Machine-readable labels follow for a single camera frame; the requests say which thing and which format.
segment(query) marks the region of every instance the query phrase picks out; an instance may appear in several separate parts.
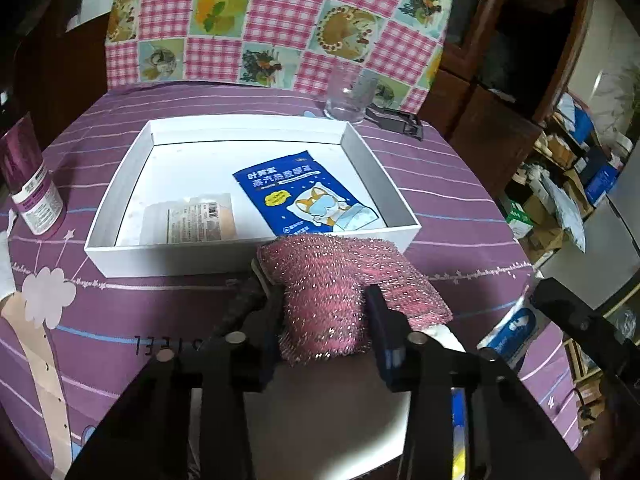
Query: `table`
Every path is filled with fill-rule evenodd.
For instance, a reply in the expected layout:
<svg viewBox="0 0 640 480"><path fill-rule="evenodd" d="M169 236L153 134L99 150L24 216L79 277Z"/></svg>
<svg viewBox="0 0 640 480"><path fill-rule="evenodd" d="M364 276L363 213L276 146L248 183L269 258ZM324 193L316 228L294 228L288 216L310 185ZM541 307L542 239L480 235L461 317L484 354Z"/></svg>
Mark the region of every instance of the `table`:
<svg viewBox="0 0 640 480"><path fill-rule="evenodd" d="M162 345L197 346L207 337L242 279L238 274L107 279L87 259L83 245L95 211L142 126L170 116L302 115L306 110L320 115L321 109L322 103L309 96L279 89L187 82L130 86L101 97L45 150L68 213L46 241L34 239L20 219L16 222L10 235L14 276L20 290L28 275L37 273L31 282L41 283L44 267L60 268L76 286L76 296L69 306L44 305L54 328L34 327L22 340L6 319L0 320L0 402L48 474L64 475L152 352ZM357 129L422 223L406 256L452 310L449 328L468 350L475 348L532 273L519 243L434 128L424 127L422 142L372 123ZM1 228L7 211L5 204ZM62 317L55 324L58 310ZM44 340L52 358L34 363L24 348ZM557 327L549 326L529 349L520 377L575 447L577 410ZM52 418L43 406L56 391L62 394Z"/></svg>

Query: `purple bottle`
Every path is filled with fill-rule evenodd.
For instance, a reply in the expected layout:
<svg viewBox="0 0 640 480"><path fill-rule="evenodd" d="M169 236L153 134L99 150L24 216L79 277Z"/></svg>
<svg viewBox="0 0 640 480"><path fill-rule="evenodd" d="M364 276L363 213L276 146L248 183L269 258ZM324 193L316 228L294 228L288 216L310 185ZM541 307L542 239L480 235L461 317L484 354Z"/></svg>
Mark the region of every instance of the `purple bottle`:
<svg viewBox="0 0 640 480"><path fill-rule="evenodd" d="M0 137L0 170L31 232L49 238L65 219L66 207L44 164L28 113Z"/></svg>

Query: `white box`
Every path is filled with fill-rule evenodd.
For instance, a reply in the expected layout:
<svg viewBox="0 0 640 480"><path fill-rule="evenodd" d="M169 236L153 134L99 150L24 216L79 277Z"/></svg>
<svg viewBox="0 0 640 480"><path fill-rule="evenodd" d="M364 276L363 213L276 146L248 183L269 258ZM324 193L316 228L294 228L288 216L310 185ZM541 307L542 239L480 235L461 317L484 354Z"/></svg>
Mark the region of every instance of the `white box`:
<svg viewBox="0 0 640 480"><path fill-rule="evenodd" d="M260 115L149 121L113 175L84 250L107 278L247 270L257 246L275 236L232 174L305 150L360 202L375 209L386 225L334 234L382 238L404 252L420 222L353 126ZM223 192L231 194L238 239L136 245L145 207Z"/></svg>

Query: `eye mask packet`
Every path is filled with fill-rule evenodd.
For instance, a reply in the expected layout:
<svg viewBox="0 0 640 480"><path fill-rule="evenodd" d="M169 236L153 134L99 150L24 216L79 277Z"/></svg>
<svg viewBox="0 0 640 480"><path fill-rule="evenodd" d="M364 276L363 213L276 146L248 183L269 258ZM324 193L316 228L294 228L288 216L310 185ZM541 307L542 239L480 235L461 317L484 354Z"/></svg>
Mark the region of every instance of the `eye mask packet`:
<svg viewBox="0 0 640 480"><path fill-rule="evenodd" d="M309 152L282 156L237 171L234 178L276 236L385 227Z"/></svg>

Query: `pink checkered cloth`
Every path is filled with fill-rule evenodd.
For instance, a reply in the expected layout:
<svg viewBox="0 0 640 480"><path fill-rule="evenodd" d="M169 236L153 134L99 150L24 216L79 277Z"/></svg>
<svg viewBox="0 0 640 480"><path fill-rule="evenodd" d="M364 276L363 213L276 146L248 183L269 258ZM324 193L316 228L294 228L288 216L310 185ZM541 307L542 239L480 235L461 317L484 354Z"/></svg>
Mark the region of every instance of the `pink checkered cloth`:
<svg viewBox="0 0 640 480"><path fill-rule="evenodd" d="M114 0L108 85L209 80L323 98L333 67L352 64L378 74L378 104L417 112L440 62L451 3Z"/></svg>

